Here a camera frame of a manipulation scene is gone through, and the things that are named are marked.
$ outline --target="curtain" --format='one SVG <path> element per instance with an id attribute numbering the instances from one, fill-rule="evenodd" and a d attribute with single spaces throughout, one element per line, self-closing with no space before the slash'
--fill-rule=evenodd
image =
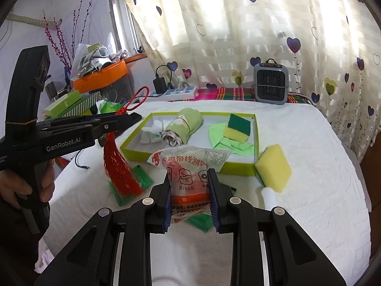
<path id="1" fill-rule="evenodd" d="M 275 59 L 360 161 L 374 142 L 381 33 L 363 0 L 125 1 L 153 67 L 191 86 L 252 87 L 253 66 Z"/>

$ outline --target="white bedsheet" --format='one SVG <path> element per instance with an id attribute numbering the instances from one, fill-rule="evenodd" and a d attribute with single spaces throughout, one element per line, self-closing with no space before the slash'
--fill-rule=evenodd
<path id="1" fill-rule="evenodd" d="M 185 107 L 256 114 L 260 152 L 268 145 L 280 143 L 293 171 L 283 192 L 277 194 L 278 205 L 294 217 L 332 261 L 347 285 L 352 286 L 369 262 L 368 211 L 355 169 L 323 115 L 305 104 L 273 106 L 247 101 L 150 102 L 137 112 L 146 116 L 150 112 L 178 111 Z M 133 129 L 117 139 L 117 144 Z M 50 227 L 44 236 L 53 254 L 99 208 L 121 209 L 109 190 L 98 144 L 82 152 L 79 164 L 91 169 L 77 168 L 72 161 L 56 180 L 50 202 Z M 148 164 L 142 166 L 155 183 L 163 181 L 163 170 Z M 262 186 L 257 179 L 228 175 L 219 178 L 236 187 L 237 196 L 263 208 Z M 187 223 L 171 225 L 167 234 L 151 236 L 153 285 L 230 285 L 231 244 L 231 235 L 218 235 L 213 230 L 204 234 Z"/>

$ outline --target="kitchen sponge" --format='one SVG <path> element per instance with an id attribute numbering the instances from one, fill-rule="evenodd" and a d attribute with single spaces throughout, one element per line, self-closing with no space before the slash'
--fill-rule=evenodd
<path id="1" fill-rule="evenodd" d="M 244 143 L 250 136 L 250 122 L 237 115 L 230 114 L 229 122 L 224 130 L 224 137 Z"/>
<path id="2" fill-rule="evenodd" d="M 291 168 L 279 144 L 265 149 L 255 168 L 266 187 L 280 193 L 291 177 Z"/>

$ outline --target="window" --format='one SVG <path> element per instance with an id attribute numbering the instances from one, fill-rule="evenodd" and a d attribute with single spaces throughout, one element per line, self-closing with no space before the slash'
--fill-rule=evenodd
<path id="1" fill-rule="evenodd" d="M 135 20 L 124 0 L 109 0 L 111 21 L 114 28 L 117 51 L 127 49 L 135 55 L 141 46 L 135 31 Z"/>

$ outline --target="red tassel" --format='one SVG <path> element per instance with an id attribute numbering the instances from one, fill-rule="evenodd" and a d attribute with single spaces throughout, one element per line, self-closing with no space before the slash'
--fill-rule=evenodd
<path id="1" fill-rule="evenodd" d="M 145 98 L 136 106 L 128 109 L 128 106 L 136 99 L 136 96 L 146 89 L 147 93 Z M 132 111 L 139 107 L 148 97 L 149 89 L 144 86 L 140 88 L 127 103 L 127 105 L 121 107 L 115 115 L 124 114 L 127 111 Z M 115 143 L 115 133 L 109 132 L 106 135 L 106 140 L 103 149 L 104 169 L 106 175 L 111 179 L 114 186 L 118 189 L 118 192 L 123 196 L 129 196 L 131 194 L 138 196 L 143 190 L 139 187 L 138 178 L 134 170 L 126 163 L 123 156 L 120 154 L 117 145 Z"/>

